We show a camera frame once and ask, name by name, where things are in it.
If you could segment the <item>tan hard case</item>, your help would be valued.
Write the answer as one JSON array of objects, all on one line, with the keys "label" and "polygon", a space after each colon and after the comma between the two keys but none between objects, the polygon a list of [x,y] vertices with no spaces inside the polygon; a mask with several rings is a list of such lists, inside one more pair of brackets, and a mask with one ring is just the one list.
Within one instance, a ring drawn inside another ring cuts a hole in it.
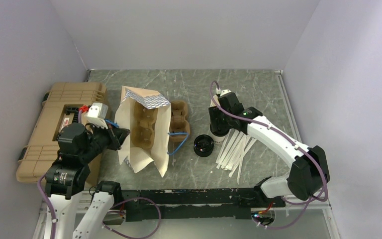
[{"label": "tan hard case", "polygon": [[57,158],[57,137],[62,128],[81,120],[87,124],[79,108],[93,103],[108,104],[106,86],[99,82],[55,83],[45,94],[42,110],[30,140],[18,159],[16,179],[20,183],[36,183]]}]

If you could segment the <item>pile of wrapped straws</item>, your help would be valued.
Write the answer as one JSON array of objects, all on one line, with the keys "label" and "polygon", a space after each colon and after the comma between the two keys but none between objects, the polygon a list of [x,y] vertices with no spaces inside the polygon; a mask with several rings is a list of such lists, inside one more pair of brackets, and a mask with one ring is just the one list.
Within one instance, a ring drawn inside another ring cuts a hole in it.
[{"label": "pile of wrapped straws", "polygon": [[217,169],[229,171],[228,177],[237,173],[237,184],[241,177],[244,156],[250,151],[256,140],[249,135],[232,129],[223,139],[215,163]]}]

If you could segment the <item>stack of paper cups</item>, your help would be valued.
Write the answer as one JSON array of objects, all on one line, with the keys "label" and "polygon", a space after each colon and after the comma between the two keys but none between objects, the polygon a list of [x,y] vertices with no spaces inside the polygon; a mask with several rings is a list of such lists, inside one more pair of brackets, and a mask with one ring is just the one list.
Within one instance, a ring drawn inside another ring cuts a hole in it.
[{"label": "stack of paper cups", "polygon": [[219,104],[218,98],[216,95],[210,100],[210,107],[216,107]]}]

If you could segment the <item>patterned paper bag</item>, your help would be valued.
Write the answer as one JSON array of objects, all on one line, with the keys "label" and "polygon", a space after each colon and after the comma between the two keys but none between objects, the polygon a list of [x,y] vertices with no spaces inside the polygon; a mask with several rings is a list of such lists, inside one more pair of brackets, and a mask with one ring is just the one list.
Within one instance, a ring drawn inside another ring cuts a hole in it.
[{"label": "patterned paper bag", "polygon": [[123,86],[115,122],[130,131],[120,150],[119,164],[138,173],[153,163],[164,177],[169,163],[171,103],[160,92]]}]

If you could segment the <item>cardboard cup carrier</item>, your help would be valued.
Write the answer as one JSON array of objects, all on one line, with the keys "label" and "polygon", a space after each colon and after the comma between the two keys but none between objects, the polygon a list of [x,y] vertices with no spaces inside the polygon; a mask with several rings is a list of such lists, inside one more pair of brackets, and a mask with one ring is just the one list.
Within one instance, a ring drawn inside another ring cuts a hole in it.
[{"label": "cardboard cup carrier", "polygon": [[131,141],[135,147],[144,150],[151,149],[154,145],[154,126],[157,120],[158,109],[148,109],[139,102],[134,104],[133,127]]},{"label": "cardboard cup carrier", "polygon": [[180,143],[187,135],[189,136],[191,134],[188,118],[189,108],[187,103],[182,100],[171,101],[171,122],[169,131],[170,133],[185,133],[171,135],[170,140],[172,143]]}]

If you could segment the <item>single white paper cup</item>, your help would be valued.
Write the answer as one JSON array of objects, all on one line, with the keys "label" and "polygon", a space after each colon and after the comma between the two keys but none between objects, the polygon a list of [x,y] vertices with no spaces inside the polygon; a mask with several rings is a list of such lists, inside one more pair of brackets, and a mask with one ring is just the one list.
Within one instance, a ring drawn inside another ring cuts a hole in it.
[{"label": "single white paper cup", "polygon": [[227,137],[228,134],[225,135],[217,135],[213,133],[212,131],[209,132],[209,136],[213,139],[215,144],[222,144]]}]

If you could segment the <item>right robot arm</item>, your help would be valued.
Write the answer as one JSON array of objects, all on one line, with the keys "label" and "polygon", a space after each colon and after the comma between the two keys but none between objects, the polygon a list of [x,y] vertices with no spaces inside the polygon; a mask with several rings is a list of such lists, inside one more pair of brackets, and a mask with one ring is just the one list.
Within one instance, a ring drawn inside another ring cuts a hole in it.
[{"label": "right robot arm", "polygon": [[255,186],[257,205],[265,207],[279,196],[293,195],[302,201],[328,198],[330,174],[323,148],[310,147],[290,137],[258,109],[244,108],[230,90],[217,89],[211,99],[214,105],[209,108],[210,127],[215,133],[226,133],[230,129],[241,132],[263,143],[290,168],[288,174],[267,177]]}]

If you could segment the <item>stack of black lids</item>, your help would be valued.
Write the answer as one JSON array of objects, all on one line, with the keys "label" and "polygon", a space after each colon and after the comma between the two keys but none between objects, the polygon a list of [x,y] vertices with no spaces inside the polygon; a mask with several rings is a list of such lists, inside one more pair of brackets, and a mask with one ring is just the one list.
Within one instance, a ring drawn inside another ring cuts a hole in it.
[{"label": "stack of black lids", "polygon": [[214,140],[207,134],[197,136],[193,142],[193,151],[199,157],[208,157],[214,150]]}]

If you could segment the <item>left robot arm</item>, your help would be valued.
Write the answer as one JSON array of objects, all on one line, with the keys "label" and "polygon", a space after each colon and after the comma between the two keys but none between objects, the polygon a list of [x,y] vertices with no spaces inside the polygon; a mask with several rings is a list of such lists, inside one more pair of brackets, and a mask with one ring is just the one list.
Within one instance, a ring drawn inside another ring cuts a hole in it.
[{"label": "left robot arm", "polygon": [[46,239],[90,239],[103,222],[110,209],[122,205],[121,185],[113,181],[101,181],[95,188],[90,207],[80,223],[75,225],[77,207],[90,174],[89,163],[104,150],[119,150],[129,136],[124,128],[92,123],[72,123],[64,127],[57,142],[59,150],[56,160],[41,177],[37,187],[47,205],[44,238]]}]

